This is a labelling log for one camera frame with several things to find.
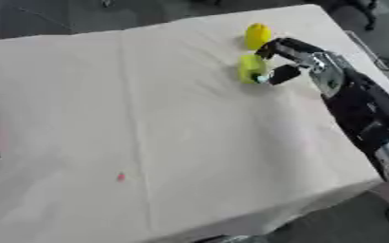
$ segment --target yellow ball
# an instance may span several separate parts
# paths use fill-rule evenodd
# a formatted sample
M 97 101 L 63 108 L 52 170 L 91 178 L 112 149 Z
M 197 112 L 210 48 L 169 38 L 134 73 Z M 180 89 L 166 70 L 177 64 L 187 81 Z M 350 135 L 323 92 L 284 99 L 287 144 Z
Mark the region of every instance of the yellow ball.
M 248 27 L 245 33 L 245 45 L 248 49 L 259 49 L 271 39 L 271 29 L 263 24 L 253 24 Z

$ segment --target table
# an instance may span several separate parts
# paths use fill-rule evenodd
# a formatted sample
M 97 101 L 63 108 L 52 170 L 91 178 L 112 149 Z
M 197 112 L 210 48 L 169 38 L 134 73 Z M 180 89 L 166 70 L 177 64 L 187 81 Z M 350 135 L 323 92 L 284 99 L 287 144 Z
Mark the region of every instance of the table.
M 389 92 L 313 5 L 0 41 L 0 242 L 264 234 L 379 183 L 307 76 L 237 82 L 255 22 L 341 53 Z

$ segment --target floor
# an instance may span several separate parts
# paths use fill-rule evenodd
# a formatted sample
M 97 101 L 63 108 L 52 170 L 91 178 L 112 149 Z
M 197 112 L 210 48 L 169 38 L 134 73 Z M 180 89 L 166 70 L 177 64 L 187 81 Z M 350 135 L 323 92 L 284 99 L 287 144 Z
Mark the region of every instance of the floor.
M 115 0 L 103 9 L 99 0 L 0 0 L 0 39 L 126 29 L 164 23 L 191 16 L 296 5 L 302 0 Z M 326 7 L 331 0 L 320 0 Z M 379 56 L 389 57 L 389 0 L 376 10 L 376 30 L 363 30 L 365 19 L 351 8 L 333 17 L 344 29 L 353 30 Z M 334 208 L 293 222 L 269 235 L 270 243 L 389 243 L 388 204 L 371 193 L 357 196 Z

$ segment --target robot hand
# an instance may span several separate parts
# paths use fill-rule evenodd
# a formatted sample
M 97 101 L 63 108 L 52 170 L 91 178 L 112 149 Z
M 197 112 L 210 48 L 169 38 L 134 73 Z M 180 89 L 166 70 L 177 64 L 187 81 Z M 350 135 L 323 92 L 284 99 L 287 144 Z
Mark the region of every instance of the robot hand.
M 275 54 L 293 61 L 272 70 L 267 78 L 277 85 L 308 69 L 312 82 L 345 135 L 389 181 L 389 94 L 344 57 L 291 38 L 275 39 L 255 53 L 271 59 Z

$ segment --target small red object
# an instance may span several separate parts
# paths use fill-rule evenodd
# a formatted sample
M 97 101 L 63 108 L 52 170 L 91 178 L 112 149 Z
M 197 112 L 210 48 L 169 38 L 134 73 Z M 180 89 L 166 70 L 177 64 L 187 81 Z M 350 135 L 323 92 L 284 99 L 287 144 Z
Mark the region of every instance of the small red object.
M 124 173 L 120 173 L 118 175 L 118 181 L 123 181 L 123 180 L 125 180 L 125 174 Z

